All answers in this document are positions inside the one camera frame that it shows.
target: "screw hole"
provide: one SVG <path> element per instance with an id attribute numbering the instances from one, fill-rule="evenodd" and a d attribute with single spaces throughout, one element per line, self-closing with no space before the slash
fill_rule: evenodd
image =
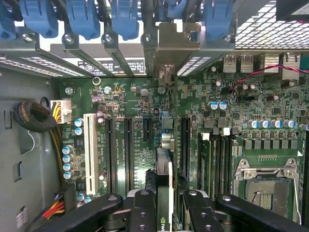
<path id="1" fill-rule="evenodd" d="M 146 230 L 146 226 L 145 225 L 140 225 L 139 228 L 140 228 L 140 231 Z"/>

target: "black connector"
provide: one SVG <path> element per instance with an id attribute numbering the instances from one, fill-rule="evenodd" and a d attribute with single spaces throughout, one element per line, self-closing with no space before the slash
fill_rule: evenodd
<path id="1" fill-rule="evenodd" d="M 73 210 L 76 206 L 75 185 L 73 183 L 67 183 L 64 187 L 61 187 L 56 193 L 62 194 L 64 199 L 64 212 L 67 214 Z"/>

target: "white label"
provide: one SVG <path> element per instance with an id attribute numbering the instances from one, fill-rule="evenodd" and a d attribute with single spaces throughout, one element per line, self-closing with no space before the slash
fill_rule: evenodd
<path id="1" fill-rule="evenodd" d="M 27 222 L 28 222 L 28 212 L 27 209 L 24 208 L 24 210 L 16 216 L 17 228 L 18 229 L 21 228 Z"/>
<path id="2" fill-rule="evenodd" d="M 291 15 L 309 15 L 309 3 L 292 13 Z"/>

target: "ventilation grille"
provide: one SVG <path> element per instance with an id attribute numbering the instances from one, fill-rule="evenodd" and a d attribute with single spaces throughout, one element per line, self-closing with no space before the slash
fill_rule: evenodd
<path id="1" fill-rule="evenodd" d="M 75 71 L 68 69 L 68 68 L 65 68 L 61 65 L 50 62 L 48 60 L 45 60 L 41 57 L 21 57 L 21 59 L 25 59 L 25 60 L 34 62 L 36 64 L 43 65 L 47 68 L 55 69 L 57 71 L 60 71 L 62 73 L 65 73 L 65 74 L 68 74 L 68 75 L 71 75 L 71 76 L 83 76 L 82 74 L 80 74 L 78 72 L 75 72 Z"/>
<path id="2" fill-rule="evenodd" d="M 10 66 L 15 66 L 15 67 L 21 68 L 21 69 L 27 69 L 29 71 L 45 74 L 45 75 L 48 75 L 48 76 L 54 76 L 54 77 L 61 77 L 62 76 L 62 75 L 54 73 L 54 72 L 49 72 L 49 71 L 46 71 L 44 69 L 39 69 L 39 68 L 36 68 L 36 67 L 33 67 L 33 66 L 29 66 L 27 64 L 22 64 L 22 63 L 12 61 L 10 59 L 6 59 L 6 58 L 3 58 L 3 57 L 0 58 L 0 63 L 10 65 Z"/>
<path id="3" fill-rule="evenodd" d="M 276 22 L 276 1 L 266 4 L 237 33 L 236 49 L 309 49 L 309 24 Z"/>

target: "black pcie slot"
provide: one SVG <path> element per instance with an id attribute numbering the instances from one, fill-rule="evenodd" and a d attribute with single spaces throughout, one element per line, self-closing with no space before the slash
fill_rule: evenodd
<path id="1" fill-rule="evenodd" d="M 187 179 L 190 179 L 190 119 L 180 119 L 181 167 Z"/>
<path id="2" fill-rule="evenodd" d="M 106 130 L 106 167 L 107 167 L 107 192 L 117 192 L 117 160 L 115 121 L 108 118 L 105 124 Z"/>
<path id="3" fill-rule="evenodd" d="M 309 228 L 309 132 L 306 132 L 306 146 L 304 157 L 304 185 L 301 217 L 302 223 Z"/>
<path id="4" fill-rule="evenodd" d="M 133 119 L 125 118 L 126 193 L 134 188 L 134 132 Z"/>
<path id="5" fill-rule="evenodd" d="M 144 142 L 152 140 L 153 120 L 151 117 L 143 118 Z"/>

